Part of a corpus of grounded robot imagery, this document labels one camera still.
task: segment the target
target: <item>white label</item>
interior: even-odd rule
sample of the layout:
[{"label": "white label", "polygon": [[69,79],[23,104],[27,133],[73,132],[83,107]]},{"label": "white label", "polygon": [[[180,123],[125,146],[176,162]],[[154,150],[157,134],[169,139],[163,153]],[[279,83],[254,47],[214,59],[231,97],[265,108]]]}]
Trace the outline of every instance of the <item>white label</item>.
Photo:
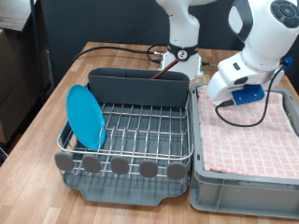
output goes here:
[{"label": "white label", "polygon": [[178,52],[178,58],[180,58],[181,60],[185,60],[188,57],[188,53],[186,50],[180,50]]}]

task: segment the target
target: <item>gray plastic bin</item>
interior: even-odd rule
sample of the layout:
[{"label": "gray plastic bin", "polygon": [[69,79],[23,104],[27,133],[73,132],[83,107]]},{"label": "gray plastic bin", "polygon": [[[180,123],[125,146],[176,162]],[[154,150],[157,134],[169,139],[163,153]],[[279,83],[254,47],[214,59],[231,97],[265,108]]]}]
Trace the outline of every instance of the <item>gray plastic bin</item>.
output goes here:
[{"label": "gray plastic bin", "polygon": [[[237,213],[269,217],[299,218],[299,180],[206,172],[202,164],[202,149],[198,120],[197,88],[191,86],[194,144],[191,183],[191,204],[197,210]],[[289,91],[283,94],[287,115],[299,134],[299,108]]]}]

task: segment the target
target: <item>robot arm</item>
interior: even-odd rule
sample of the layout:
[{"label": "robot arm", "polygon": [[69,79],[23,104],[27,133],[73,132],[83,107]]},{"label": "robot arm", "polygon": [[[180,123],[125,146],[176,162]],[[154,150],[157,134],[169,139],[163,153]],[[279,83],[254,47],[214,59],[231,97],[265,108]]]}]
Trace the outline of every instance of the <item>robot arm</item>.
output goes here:
[{"label": "robot arm", "polygon": [[[245,47],[220,62],[219,72],[211,79],[207,93],[216,105],[230,99],[237,105],[261,100],[263,91],[268,90],[274,73],[281,67],[281,58],[298,36],[299,8],[292,0],[236,0],[229,14],[229,25]],[[273,87],[283,75],[284,71],[278,74]]]},{"label": "robot arm", "polygon": [[170,22],[168,52],[164,55],[162,68],[176,58],[180,62],[170,71],[186,74],[194,79],[200,73],[201,57],[198,54],[199,22],[189,14],[189,6],[205,5],[216,0],[156,0],[166,11]]}]

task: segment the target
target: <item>cable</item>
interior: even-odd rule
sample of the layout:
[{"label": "cable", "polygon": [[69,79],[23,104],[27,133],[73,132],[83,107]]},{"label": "cable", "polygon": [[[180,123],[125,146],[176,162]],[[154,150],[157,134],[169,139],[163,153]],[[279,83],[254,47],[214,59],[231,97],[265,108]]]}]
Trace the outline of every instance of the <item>cable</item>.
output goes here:
[{"label": "cable", "polygon": [[233,105],[234,104],[234,101],[233,100],[229,100],[229,101],[225,101],[223,102],[222,104],[220,105],[217,105],[216,108],[215,108],[215,111],[216,111],[216,114],[219,116],[219,118],[221,118],[224,122],[230,124],[230,125],[233,125],[235,127],[240,127],[240,128],[250,128],[250,127],[254,127],[254,126],[257,126],[259,125],[260,123],[263,122],[264,118],[265,118],[265,115],[267,113],[267,108],[268,108],[268,103],[269,103],[269,98],[270,98],[270,91],[271,91],[271,88],[272,88],[272,84],[275,80],[275,78],[277,77],[277,75],[286,67],[286,65],[284,64],[283,66],[280,67],[280,69],[274,74],[274,76],[272,77],[271,79],[271,82],[270,82],[270,85],[269,85],[269,88],[268,88],[268,94],[267,94],[267,98],[265,100],[265,106],[264,106],[264,112],[263,112],[263,116],[262,118],[257,122],[257,123],[254,123],[254,124],[249,124],[249,125],[242,125],[242,124],[235,124],[235,123],[232,123],[230,121],[228,121],[227,119],[225,119],[218,111],[218,109],[220,107],[226,107],[228,105]]},{"label": "cable", "polygon": [[84,51],[82,51],[81,53],[77,54],[75,56],[75,58],[72,60],[72,63],[74,63],[74,61],[81,55],[88,53],[90,51],[96,50],[96,49],[119,49],[119,50],[124,50],[124,51],[128,51],[128,52],[132,52],[132,53],[143,53],[143,54],[154,54],[154,52],[152,51],[143,51],[143,50],[136,50],[136,49],[126,49],[126,48],[120,48],[120,47],[95,47],[95,48],[91,48],[91,49],[86,49]]},{"label": "cable", "polygon": [[298,52],[299,52],[299,49],[297,49],[297,50],[292,54],[291,58],[292,58],[293,56],[295,56]]},{"label": "cable", "polygon": [[155,48],[155,47],[167,47],[167,44],[157,44],[157,45],[153,45],[153,46],[148,48],[148,58],[154,63],[161,63],[160,60],[151,59],[151,57],[150,57],[150,50]]},{"label": "cable", "polygon": [[207,66],[207,65],[212,65],[212,66],[216,66],[216,67],[218,67],[216,64],[214,64],[214,63],[202,63],[202,66]]}]

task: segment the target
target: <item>metal wire grid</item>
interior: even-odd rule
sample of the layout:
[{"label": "metal wire grid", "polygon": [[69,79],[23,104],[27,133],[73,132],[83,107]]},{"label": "metal wire grid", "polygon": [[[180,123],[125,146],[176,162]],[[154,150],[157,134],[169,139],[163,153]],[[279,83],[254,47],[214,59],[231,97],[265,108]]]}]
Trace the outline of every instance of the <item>metal wire grid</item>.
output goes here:
[{"label": "metal wire grid", "polygon": [[159,171],[157,176],[160,177],[167,177],[166,169],[170,162],[183,162],[186,166],[190,164],[192,150],[187,144],[190,127],[185,109],[103,104],[102,111],[106,121],[107,138],[97,151],[86,148],[77,140],[72,146],[71,130],[64,142],[63,132],[58,137],[57,144],[60,149],[71,153],[74,159],[74,175],[84,171],[84,154],[93,154],[100,158],[102,177],[105,177],[106,173],[112,174],[110,159],[113,156],[121,156],[129,161],[128,179],[132,175],[140,175],[139,165],[143,160],[155,160]]}]

